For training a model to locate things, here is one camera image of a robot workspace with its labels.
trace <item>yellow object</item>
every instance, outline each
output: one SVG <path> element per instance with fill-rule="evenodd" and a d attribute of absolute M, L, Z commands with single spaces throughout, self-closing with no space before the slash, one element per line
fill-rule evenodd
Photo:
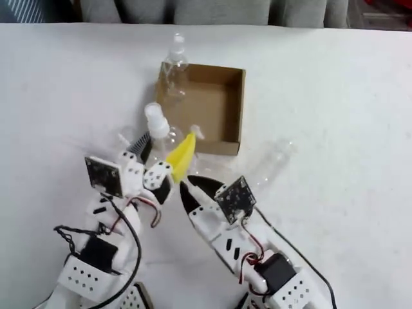
<path fill-rule="evenodd" d="M 186 175 L 187 169 L 192 161 L 195 146 L 196 135 L 190 133 L 186 136 L 183 142 L 181 142 L 178 147 L 167 156 L 166 162 L 173 167 L 172 177 L 175 183 L 180 182 Z"/>

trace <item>black circuit board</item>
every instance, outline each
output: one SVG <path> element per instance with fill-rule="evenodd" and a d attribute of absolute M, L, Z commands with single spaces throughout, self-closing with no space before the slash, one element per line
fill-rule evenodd
<path fill-rule="evenodd" d="M 215 200 L 230 224 L 236 222 L 241 211 L 245 212 L 246 217 L 251 216 L 253 206 L 256 204 L 256 199 L 244 176 L 241 176 L 226 190 L 217 195 Z"/>
<path fill-rule="evenodd" d="M 99 162 L 90 157 L 85 157 L 84 160 L 88 168 L 90 185 L 93 188 L 118 198 L 123 197 L 118 167 Z"/>

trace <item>bottle cap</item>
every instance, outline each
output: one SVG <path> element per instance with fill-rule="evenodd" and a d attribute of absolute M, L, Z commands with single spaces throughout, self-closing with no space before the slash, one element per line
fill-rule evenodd
<path fill-rule="evenodd" d="M 144 108 L 147 119 L 147 127 L 153 138 L 165 138 L 170 132 L 170 126 L 163 115 L 162 107 L 156 103 L 149 103 Z"/>

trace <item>white table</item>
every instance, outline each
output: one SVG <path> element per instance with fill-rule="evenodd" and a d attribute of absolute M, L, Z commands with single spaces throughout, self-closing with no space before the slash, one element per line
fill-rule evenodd
<path fill-rule="evenodd" d="M 339 308 L 409 308 L 412 33 L 97 24 L 0 25 L 1 307 L 52 290 L 67 254 L 52 228 L 81 226 L 93 194 L 83 156 L 116 127 L 143 130 L 176 31 L 191 62 L 247 71 L 232 166 L 267 140 L 298 146 L 261 208 L 330 280 Z M 142 241 L 157 308 L 230 308 L 244 291 L 178 202 Z"/>

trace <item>brown box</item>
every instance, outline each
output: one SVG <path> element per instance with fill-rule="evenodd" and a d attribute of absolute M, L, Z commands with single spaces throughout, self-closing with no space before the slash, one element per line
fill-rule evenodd
<path fill-rule="evenodd" d="M 196 151 L 214 155 L 237 155 L 241 140 L 243 89 L 246 71 L 221 66 L 190 64 L 183 102 L 167 101 L 162 72 L 156 87 L 156 101 L 171 125 L 186 135 L 190 126 L 200 126 L 204 140 Z"/>

